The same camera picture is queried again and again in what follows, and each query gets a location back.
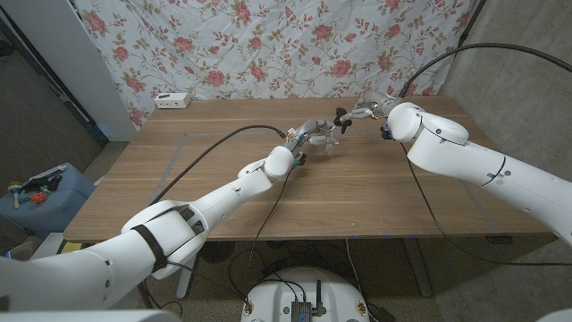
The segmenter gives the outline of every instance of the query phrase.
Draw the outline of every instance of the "red object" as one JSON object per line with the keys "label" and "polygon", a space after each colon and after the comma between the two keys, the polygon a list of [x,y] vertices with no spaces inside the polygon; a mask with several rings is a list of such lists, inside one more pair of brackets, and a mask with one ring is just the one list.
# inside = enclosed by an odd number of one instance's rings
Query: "red object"
{"label": "red object", "polygon": [[44,192],[34,192],[34,194],[30,197],[30,201],[35,203],[36,205],[44,203],[46,201],[47,195]]}

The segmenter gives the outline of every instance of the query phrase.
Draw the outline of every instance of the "floral fabric backdrop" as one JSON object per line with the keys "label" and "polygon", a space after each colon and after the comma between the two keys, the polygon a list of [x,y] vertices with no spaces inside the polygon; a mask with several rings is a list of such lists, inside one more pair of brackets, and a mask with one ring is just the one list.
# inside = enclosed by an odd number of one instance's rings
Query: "floral fabric backdrop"
{"label": "floral fabric backdrop", "polygon": [[[474,0],[76,0],[140,127],[159,92],[193,99],[393,93],[451,50]],[[431,95],[450,61],[409,88]]]}

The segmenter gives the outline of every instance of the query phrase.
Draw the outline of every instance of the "table surface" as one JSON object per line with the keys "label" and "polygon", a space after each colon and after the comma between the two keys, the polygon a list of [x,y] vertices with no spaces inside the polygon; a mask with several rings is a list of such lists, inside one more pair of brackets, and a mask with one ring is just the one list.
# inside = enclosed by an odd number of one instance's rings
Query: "table surface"
{"label": "table surface", "polygon": [[[470,140],[495,148],[450,97],[408,97],[427,112],[464,125]],[[156,110],[71,221],[63,236],[100,242],[117,235],[170,180],[222,136],[250,124],[282,130],[310,118],[333,119],[357,98],[195,101],[186,109]],[[261,240],[441,236],[408,168],[400,144],[383,140],[380,121],[356,120],[331,153],[306,145]],[[194,200],[236,179],[250,162],[282,140],[254,129],[214,149],[164,199]],[[454,236],[547,233],[532,217],[478,187],[428,173],[417,178],[444,231]],[[283,179],[216,227],[209,240],[252,240],[273,206]]]}

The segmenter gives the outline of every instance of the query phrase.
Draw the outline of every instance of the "white wall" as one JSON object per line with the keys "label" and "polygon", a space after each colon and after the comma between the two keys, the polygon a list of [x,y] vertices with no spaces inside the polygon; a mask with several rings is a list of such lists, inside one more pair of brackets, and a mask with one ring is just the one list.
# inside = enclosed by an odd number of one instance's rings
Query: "white wall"
{"label": "white wall", "polygon": [[105,136],[111,141],[132,140],[137,130],[69,2],[0,0],[0,4]]}

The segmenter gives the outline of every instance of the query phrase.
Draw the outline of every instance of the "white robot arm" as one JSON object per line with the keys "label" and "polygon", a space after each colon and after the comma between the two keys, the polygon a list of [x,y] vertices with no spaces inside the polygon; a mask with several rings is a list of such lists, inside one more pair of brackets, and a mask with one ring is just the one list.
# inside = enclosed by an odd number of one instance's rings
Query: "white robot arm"
{"label": "white robot arm", "polygon": [[571,182],[475,144],[468,140],[462,125],[383,93],[367,91],[351,113],[337,114],[334,122],[339,124],[347,124],[356,115],[387,117],[395,140],[414,142],[408,152],[413,164],[481,186],[533,216],[572,246]]}
{"label": "white robot arm", "polygon": [[326,121],[309,120],[291,129],[268,157],[244,167],[237,180],[192,202],[166,200],[145,208],[110,240],[28,262],[0,258],[2,311],[106,309],[149,275],[169,276],[178,267],[167,261],[187,263],[226,217],[303,164],[304,142],[323,144],[332,130]]}

